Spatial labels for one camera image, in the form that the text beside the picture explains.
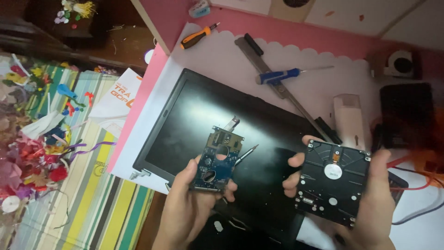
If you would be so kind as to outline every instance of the red cable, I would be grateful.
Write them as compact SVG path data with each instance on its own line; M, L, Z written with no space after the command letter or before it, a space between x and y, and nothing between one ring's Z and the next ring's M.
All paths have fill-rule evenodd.
M389 169L389 168L395 167L395 166L397 166L405 161L408 161L408 160L410 160L410 156L401 157L399 159L396 159L394 161L387 163L387 168ZM428 182L424 186L417 187L417 188L390 188L390 190L421 190L421 189L424 189L424 188L430 186L430 184L433 181L433 176L429 176L426 174L423 174L423 175L428 177Z

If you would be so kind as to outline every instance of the black hard drive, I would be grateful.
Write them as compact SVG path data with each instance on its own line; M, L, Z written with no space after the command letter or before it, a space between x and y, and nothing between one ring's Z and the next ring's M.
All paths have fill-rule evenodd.
M370 152L310 140L295 207L353 227L367 184Z

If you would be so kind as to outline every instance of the desk surface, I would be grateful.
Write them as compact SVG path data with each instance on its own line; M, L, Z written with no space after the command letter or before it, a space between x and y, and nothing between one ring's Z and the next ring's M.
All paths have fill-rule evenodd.
M182 36L199 29L200 27L197 25L188 24ZM290 103L279 99L269 88L261 88L254 83L254 77L257 75L257 72L234 45L234 39L235 37L230 32L214 32L211 36L202 40L198 46L185 51L175 49L165 63L162 73L153 71L151 72L152 74L149 74L149 71L152 69L148 67L139 91L143 91L143 93L138 93L136 102L139 101L137 99L139 95L147 98L144 100L140 99L139 104L144 106L137 108L138 111L140 110L138 113L132 110L128 117L127 124L130 120L131 123L125 124L124 131L129 134L129 137L127 140L122 140L122 137L120 138L122 141L119 140L118 147L123 147L124 144L125 147L123 147L118 159L117 156L114 156L114 160L117 159L117 162L112 169L112 173L123 178L129 177L132 171L131 165L137 157L138 150L142 147L145 138L148 136L147 130L154 126L156 118L153 117L159 116L172 87L184 67L242 92L257 96L290 112L297 113ZM335 65L334 71L319 71L316 74L308 74L297 79L285 81L289 91L296 96L313 117L321 116L327 124L334 127L334 116L330 117L330 114L333 113L332 99L333 96L341 93L360 95L364 124L369 125L373 119L380 116L378 94L380 85L373 82L369 75L367 62L364 60L352 61L345 56L334 57L333 54L328 52L318 54L313 49L300 51L295 46L282 47L275 42L267 44L262 39L256 39L256 42L264 50L264 61L272 69ZM162 63L165 59L163 55L160 55L159 62ZM157 55L155 53L151 64L155 64L156 61ZM369 129L366 128L366 130L368 138L366 142L370 143ZM423 177L407 173L396 174L407 180L412 187L421 186L421 184L425 183ZM138 184L149 187L153 186L158 191L166 192L164 190L165 180L159 179L156 176L139 177L135 181ZM440 197L438 195L438 189L435 187L428 187L421 191L405 192L395 211L394 221L398 221L410 213L428 206L437 197ZM444 210L440 209L404 225L392 227L391 238L395 246L398 248L408 247L409 249L423 249L425 246L432 249L439 248L444 244L444 239L436 236L436 234L444 230L444 223L437 221L436 218L442 218L443 215ZM321 231L315 222L306 218L302 224L298 240L305 241L322 249L335 249L333 241L328 236L330 232L327 229L323 230L327 231L327 233Z

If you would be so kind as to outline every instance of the striped fabric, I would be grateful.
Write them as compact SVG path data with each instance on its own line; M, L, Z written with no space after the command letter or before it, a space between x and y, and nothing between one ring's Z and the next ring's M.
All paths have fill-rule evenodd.
M92 92L93 102L118 79L91 71L78 73L62 67L48 66L46 72L55 83L66 84L77 94L77 101L88 103L85 92ZM57 93L52 84L41 98L33 97L27 109L31 117L46 114L47 93L51 110L62 111L67 98ZM91 108L66 116L71 127L87 120ZM82 139L86 151L102 141L117 141L97 124L88 122L72 131L71 144ZM18 226L11 250L127 250L134 249L151 204L154 191L125 181L105 171L114 146L102 145L95 151L77 155L68 178L60 190L50 192L30 203Z

